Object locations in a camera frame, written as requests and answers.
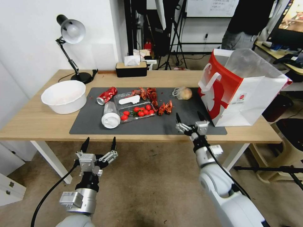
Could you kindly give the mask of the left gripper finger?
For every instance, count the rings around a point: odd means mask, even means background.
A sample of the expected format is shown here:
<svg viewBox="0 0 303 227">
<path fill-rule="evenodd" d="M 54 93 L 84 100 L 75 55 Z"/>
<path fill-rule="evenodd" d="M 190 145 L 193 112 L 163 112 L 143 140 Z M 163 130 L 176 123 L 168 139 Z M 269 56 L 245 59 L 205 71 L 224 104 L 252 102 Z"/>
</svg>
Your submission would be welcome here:
<svg viewBox="0 0 303 227">
<path fill-rule="evenodd" d="M 112 161 L 114 161 L 118 157 L 116 147 L 116 137 L 114 137 L 111 144 L 111 150 L 105 155 L 103 155 L 101 158 L 99 158 L 96 162 L 97 166 L 100 169 L 107 167 Z"/>
<path fill-rule="evenodd" d="M 82 156 L 83 154 L 85 154 L 85 153 L 87 152 L 87 148 L 88 148 L 88 145 L 89 145 L 89 140 L 90 140 L 90 138 L 88 137 L 88 138 L 82 143 L 80 150 L 76 152 L 76 155 L 77 155 L 77 157 L 78 157 L 79 159 L 81 158 L 81 156 Z"/>
</svg>

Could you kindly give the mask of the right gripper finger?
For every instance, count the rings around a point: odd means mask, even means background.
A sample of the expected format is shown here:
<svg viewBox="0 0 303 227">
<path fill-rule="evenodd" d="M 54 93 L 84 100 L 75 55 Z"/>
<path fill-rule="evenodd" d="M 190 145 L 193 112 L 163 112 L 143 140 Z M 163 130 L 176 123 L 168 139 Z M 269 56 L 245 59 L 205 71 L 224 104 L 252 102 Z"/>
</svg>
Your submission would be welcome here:
<svg viewBox="0 0 303 227">
<path fill-rule="evenodd" d="M 178 113 L 176 113 L 176 129 L 186 136 L 191 136 L 193 133 L 193 128 L 183 124 Z"/>
<path fill-rule="evenodd" d="M 204 117 L 204 115 L 200 112 L 197 111 L 199 121 L 197 122 L 197 127 L 208 127 L 209 121 Z"/>
</svg>

